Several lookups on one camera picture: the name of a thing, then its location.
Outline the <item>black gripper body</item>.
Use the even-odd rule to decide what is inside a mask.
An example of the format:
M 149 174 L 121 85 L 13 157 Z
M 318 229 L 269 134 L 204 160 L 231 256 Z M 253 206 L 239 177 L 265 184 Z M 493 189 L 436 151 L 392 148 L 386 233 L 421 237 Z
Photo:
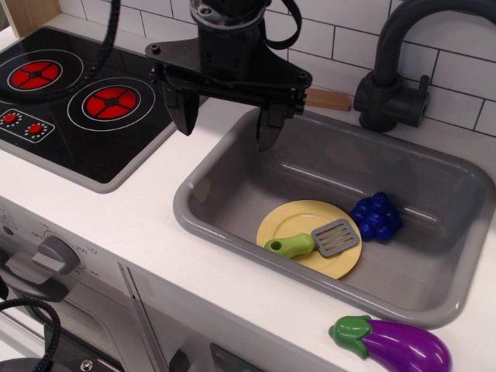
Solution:
M 147 46 L 156 65 L 153 79 L 200 96 L 301 113 L 312 76 L 275 54 L 293 46 L 301 33 L 299 9 L 288 11 L 296 30 L 275 41 L 267 37 L 263 7 L 192 7 L 197 37 Z

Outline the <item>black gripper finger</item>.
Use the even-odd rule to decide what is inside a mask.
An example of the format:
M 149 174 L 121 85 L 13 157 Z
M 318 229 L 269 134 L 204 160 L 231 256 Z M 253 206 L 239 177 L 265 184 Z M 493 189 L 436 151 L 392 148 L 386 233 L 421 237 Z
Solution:
M 269 150 L 281 132 L 286 119 L 286 112 L 282 105 L 271 105 L 261 108 L 257 121 L 258 150 Z
M 198 118 L 200 95 L 196 92 L 182 91 L 163 83 L 164 103 L 177 129 L 186 136 L 194 130 Z

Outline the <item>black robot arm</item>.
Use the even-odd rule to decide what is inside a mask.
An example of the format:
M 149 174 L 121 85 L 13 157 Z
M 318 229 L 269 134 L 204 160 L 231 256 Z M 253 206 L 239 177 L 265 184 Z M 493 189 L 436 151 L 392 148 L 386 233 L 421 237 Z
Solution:
M 292 46 L 299 31 L 282 41 L 267 38 L 264 13 L 268 1 L 192 1 L 198 27 L 194 39 L 150 44 L 150 74 L 160 84 L 164 104 L 177 129 L 190 135 L 200 98 L 217 98 L 260 110 L 257 141 L 272 147 L 286 119 L 300 115 L 309 72 L 275 54 Z

